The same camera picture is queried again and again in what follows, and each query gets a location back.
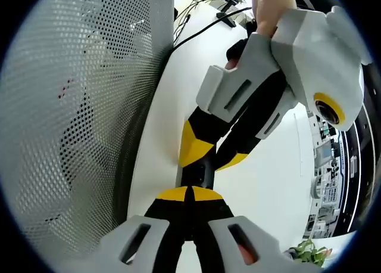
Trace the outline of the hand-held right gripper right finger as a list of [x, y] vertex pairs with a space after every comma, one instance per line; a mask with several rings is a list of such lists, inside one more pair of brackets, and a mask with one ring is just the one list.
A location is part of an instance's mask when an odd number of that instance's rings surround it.
[[282, 253], [279, 242], [245, 216], [234, 216], [223, 197], [193, 187], [193, 242], [202, 272], [321, 272]]

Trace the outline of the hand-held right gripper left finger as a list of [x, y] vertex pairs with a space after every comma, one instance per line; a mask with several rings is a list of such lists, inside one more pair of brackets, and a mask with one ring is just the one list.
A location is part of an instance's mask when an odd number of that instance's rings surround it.
[[99, 258], [105, 272], [175, 272], [187, 233], [187, 190], [160, 193], [143, 216], [107, 234]]

